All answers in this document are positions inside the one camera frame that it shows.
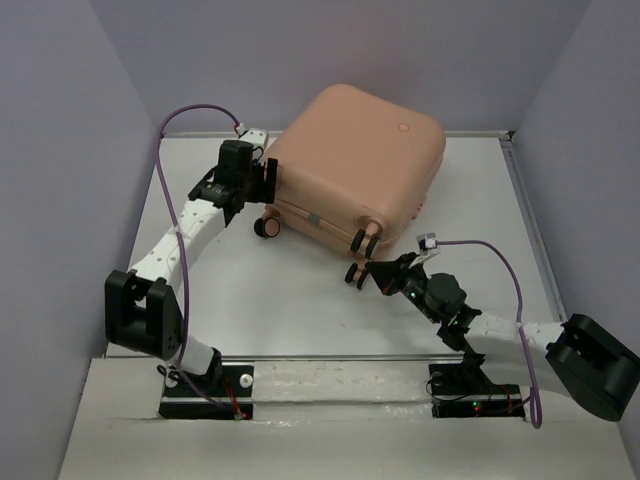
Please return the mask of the pink hard-shell suitcase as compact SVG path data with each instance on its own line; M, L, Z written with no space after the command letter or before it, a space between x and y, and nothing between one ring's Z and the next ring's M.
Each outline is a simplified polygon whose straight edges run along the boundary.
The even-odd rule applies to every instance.
M424 206L446 136L433 117L347 84L325 88L267 148L275 199L254 223L261 238L288 226L350 257L347 283L395 245Z

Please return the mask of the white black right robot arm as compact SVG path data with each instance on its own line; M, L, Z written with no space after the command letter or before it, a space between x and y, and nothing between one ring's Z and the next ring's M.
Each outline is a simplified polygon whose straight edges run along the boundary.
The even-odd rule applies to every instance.
M453 275L426 273L415 253L366 269L383 295L403 295L461 353L468 390L528 386L564 395L602 420L622 419L639 385L639 357L591 317L537 324L491 315L467 304Z

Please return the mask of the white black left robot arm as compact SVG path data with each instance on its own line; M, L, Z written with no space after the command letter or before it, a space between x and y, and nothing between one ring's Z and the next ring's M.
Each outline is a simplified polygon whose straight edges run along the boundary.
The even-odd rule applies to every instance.
M105 281L108 342L165 361L201 395L220 386L221 354L189 334L189 302L176 293L189 291L189 269L246 204L273 203L278 162L263 157L268 141L256 129L224 141L216 166L172 215L172 227L128 271L115 270Z

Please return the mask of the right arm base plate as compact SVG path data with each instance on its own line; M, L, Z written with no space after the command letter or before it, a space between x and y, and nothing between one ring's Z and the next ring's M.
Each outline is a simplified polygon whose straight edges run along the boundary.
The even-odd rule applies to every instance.
M462 364L430 364L425 390L436 419L526 417L519 386L494 384L482 371Z

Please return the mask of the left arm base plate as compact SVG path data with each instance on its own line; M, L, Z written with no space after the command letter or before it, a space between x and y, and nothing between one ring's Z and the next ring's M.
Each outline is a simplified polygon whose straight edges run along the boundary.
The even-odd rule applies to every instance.
M225 362L215 385L192 382L205 395L195 392L173 367L156 366L163 377L158 415L167 420L252 420L254 416L254 364Z

